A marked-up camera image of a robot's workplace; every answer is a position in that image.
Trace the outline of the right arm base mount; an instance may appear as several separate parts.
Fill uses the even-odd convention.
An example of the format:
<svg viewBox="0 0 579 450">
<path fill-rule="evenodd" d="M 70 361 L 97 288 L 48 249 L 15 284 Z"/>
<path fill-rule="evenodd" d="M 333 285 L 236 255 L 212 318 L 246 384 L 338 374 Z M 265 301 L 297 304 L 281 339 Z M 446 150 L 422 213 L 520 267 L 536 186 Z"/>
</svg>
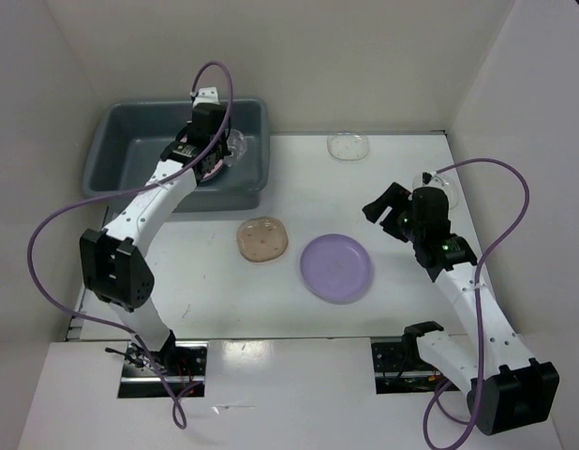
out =
<svg viewBox="0 0 579 450">
<path fill-rule="evenodd" d="M 436 368 L 409 362 L 399 337 L 372 338 L 370 348 L 378 395 L 433 392 L 445 381 Z"/>
</svg>

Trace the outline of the pink plastic plate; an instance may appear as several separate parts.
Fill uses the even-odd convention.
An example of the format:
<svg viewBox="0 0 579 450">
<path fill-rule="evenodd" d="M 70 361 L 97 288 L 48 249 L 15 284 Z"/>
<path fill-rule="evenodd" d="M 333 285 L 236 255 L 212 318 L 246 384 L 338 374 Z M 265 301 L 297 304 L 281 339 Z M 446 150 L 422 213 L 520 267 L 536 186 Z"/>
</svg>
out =
<svg viewBox="0 0 579 450">
<path fill-rule="evenodd" d="M 229 154 L 226 138 L 223 134 L 215 140 L 215 134 L 191 132 L 185 127 L 176 135 L 171 154 L 183 167 L 193 164 L 197 182 L 206 182 L 223 168 L 223 159 Z"/>
</svg>

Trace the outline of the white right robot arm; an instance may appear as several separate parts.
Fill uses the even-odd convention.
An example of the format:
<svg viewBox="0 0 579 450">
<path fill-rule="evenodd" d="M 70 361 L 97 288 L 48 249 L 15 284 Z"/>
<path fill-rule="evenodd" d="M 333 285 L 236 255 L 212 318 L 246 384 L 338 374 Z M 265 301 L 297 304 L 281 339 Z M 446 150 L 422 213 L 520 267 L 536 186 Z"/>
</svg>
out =
<svg viewBox="0 0 579 450">
<path fill-rule="evenodd" d="M 403 332 L 403 362 L 443 374 L 464 394 L 473 424 L 485 435 L 545 421 L 559 385 L 557 369 L 539 362 L 514 332 L 468 241 L 451 230 L 444 191 L 430 186 L 409 191 L 393 183 L 363 213 L 391 237 L 412 245 L 417 263 L 474 346 L 462 348 L 437 322 L 419 322 Z"/>
</svg>

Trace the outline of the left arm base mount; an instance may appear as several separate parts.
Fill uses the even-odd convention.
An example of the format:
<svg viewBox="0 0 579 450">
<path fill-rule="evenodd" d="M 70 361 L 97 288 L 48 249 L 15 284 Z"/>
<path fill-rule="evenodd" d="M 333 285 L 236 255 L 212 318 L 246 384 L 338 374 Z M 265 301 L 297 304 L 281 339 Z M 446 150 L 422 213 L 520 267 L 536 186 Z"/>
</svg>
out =
<svg viewBox="0 0 579 450">
<path fill-rule="evenodd" d="M 176 396 L 203 398 L 208 343 L 206 341 L 180 341 L 177 346 L 182 349 L 180 362 L 166 367 L 155 356 L 156 366 Z M 168 396 L 156 374 L 155 366 L 135 343 L 128 342 L 124 351 L 106 347 L 105 352 L 123 358 L 118 389 L 119 398 L 166 398 Z"/>
</svg>

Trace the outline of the clear plastic cup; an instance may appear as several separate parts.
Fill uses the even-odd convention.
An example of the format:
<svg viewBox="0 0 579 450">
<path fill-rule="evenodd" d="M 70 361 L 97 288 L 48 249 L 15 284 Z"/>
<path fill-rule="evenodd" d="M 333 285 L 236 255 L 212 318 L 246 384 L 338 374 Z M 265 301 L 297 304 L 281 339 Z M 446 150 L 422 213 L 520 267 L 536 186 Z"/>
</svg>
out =
<svg viewBox="0 0 579 450">
<path fill-rule="evenodd" d="M 225 156 L 223 162 L 226 166 L 232 167 L 239 163 L 247 151 L 245 135 L 241 131 L 233 128 L 227 138 L 227 147 L 229 154 Z"/>
</svg>

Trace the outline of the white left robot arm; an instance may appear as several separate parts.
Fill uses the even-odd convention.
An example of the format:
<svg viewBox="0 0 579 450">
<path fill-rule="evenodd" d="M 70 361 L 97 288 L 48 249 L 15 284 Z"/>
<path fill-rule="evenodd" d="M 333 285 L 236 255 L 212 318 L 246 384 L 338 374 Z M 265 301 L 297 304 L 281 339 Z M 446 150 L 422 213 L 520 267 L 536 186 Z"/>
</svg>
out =
<svg viewBox="0 0 579 450">
<path fill-rule="evenodd" d="M 80 239 L 85 287 L 108 304 L 144 350 L 143 363 L 155 374 L 186 359 L 151 298 L 155 277 L 145 260 L 164 222 L 203 178 L 228 155 L 229 114 L 217 103 L 197 103 L 175 141 L 162 151 L 155 171 L 127 207 L 101 231 Z"/>
</svg>

